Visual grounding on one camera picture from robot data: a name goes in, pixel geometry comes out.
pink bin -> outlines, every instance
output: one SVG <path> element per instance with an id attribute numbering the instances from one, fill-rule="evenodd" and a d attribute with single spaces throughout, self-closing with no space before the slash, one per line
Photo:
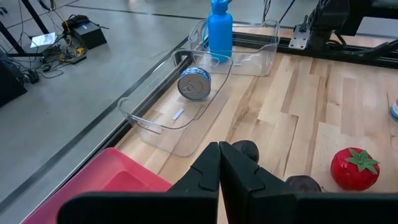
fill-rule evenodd
<path id="1" fill-rule="evenodd" d="M 171 186 L 119 150 L 108 148 L 99 153 L 22 223 L 55 224 L 61 206 L 85 192 L 165 192 Z"/>

electrical cord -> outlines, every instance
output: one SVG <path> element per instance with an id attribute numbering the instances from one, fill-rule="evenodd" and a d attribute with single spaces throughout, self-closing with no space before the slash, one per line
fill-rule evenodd
<path id="1" fill-rule="evenodd" d="M 266 21 L 269 8 L 271 7 L 271 0 L 264 0 L 264 10 L 262 12 L 262 22 Z"/>
<path id="2" fill-rule="evenodd" d="M 279 24 L 282 22 L 282 20 L 284 19 L 284 17 L 286 16 L 286 14 L 287 14 L 287 12 L 290 10 L 290 8 L 293 6 L 293 3 L 294 3 L 295 1 L 296 1 L 296 0 L 293 0 L 293 1 L 290 3 L 290 5 L 288 6 L 288 8 L 286 9 L 286 11 L 284 12 L 284 14 L 282 15 L 282 17 L 280 18 Z"/>

black equipment box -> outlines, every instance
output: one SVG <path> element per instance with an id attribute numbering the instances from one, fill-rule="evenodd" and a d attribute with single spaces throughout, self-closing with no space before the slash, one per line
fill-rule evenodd
<path id="1" fill-rule="evenodd" d="M 80 24 L 72 29 L 73 36 L 87 49 L 93 49 L 106 44 L 106 39 L 100 27 L 92 22 Z"/>
<path id="2" fill-rule="evenodd" d="M 7 55 L 0 50 L 0 106 L 23 95 L 27 90 L 17 80 L 23 77 Z"/>

blue object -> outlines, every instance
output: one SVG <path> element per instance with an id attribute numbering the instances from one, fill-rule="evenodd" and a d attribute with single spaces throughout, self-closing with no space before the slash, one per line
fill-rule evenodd
<path id="1" fill-rule="evenodd" d="M 232 56 L 232 16 L 227 13 L 228 0 L 211 0 L 211 13 L 207 19 L 209 48 L 213 54 Z M 227 57 L 214 56 L 220 62 Z"/>

concrete floor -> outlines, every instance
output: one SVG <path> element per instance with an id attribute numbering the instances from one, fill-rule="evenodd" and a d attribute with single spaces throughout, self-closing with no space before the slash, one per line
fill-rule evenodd
<path id="1" fill-rule="evenodd" d="M 138 104 L 163 77 L 153 75 L 140 86 L 134 84 L 210 11 L 210 0 L 58 2 L 63 6 L 58 12 L 65 17 L 83 14 L 109 27 L 103 30 L 108 44 L 88 51 L 82 63 L 62 68 L 61 77 L 28 85 L 28 93 L 0 108 L 0 223 L 19 223 L 123 120 L 114 102 L 129 95 Z M 279 20 L 290 2 L 273 1 L 267 18 Z M 57 16 L 45 14 L 37 1 L 31 3 L 50 31 L 57 29 L 50 17 L 60 26 Z M 316 3 L 296 0 L 282 25 L 294 26 Z M 18 1 L 0 4 L 10 11 L 0 20 L 19 39 Z M 262 0 L 234 0 L 229 12 L 236 21 L 258 23 L 261 5 Z M 23 5 L 22 15 L 24 32 L 39 35 Z M 369 18 L 358 32 L 398 36 L 390 26 L 396 21 Z M 0 37 L 0 44 L 10 48 Z M 29 40 L 23 36 L 22 41 Z"/>

